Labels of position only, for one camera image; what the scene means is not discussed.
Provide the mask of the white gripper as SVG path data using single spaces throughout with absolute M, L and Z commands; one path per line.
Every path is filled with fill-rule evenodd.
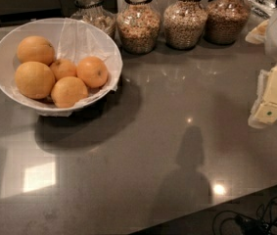
M 277 61 L 277 9 L 270 17 L 253 28 L 245 37 L 252 44 L 262 44 L 265 54 Z M 261 70 L 257 79 L 257 98 L 248 119 L 249 126 L 264 128 L 277 121 L 277 65 Z

